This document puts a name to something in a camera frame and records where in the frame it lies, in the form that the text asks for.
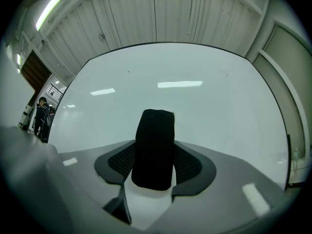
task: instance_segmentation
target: whiteboard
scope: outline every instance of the whiteboard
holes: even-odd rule
[[[287,136],[269,87],[246,59],[202,45],[138,45],[88,61],[49,143],[65,153],[135,139],[150,108],[174,112],[175,140],[241,158],[285,186]]]

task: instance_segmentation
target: person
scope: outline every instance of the person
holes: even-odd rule
[[[47,124],[46,116],[50,113],[50,106],[47,103],[47,99],[45,97],[41,97],[39,99],[39,104],[37,104],[37,112],[36,112],[36,122],[34,134],[37,135],[37,132],[40,127],[39,138],[42,142],[46,143],[48,138],[48,132],[50,126]]]

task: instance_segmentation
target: black jacket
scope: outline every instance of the black jacket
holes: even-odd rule
[[[48,136],[49,127],[47,126],[47,124],[44,123],[44,117],[46,113],[49,113],[49,108],[50,106],[48,105],[48,103],[45,103],[42,107],[37,107],[34,132],[35,135],[37,135],[38,129],[40,127],[39,138],[41,139],[46,139]]]

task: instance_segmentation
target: fluorescent light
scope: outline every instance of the fluorescent light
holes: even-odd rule
[[[20,55],[19,54],[17,55],[17,62],[18,62],[18,65],[20,65]]]
[[[94,92],[90,92],[93,96],[98,96],[98,95],[105,95],[109,93],[114,93],[116,92],[114,88],[109,88],[109,89],[103,89],[103,90],[98,90]]]
[[[39,31],[39,29],[41,28],[44,20],[47,18],[47,16],[50,14],[50,12],[53,10],[53,8],[55,7],[55,5],[57,5],[57,3],[60,0],[51,0],[49,1],[48,5],[45,7],[45,9],[43,10],[42,14],[40,15],[37,23],[36,23],[36,29],[37,31]]]
[[[199,87],[202,81],[169,81],[157,83],[158,88]]]

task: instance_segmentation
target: ceiling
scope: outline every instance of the ceiling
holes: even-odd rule
[[[138,43],[193,42],[245,56],[268,1],[63,0],[31,41],[65,86],[89,59]]]

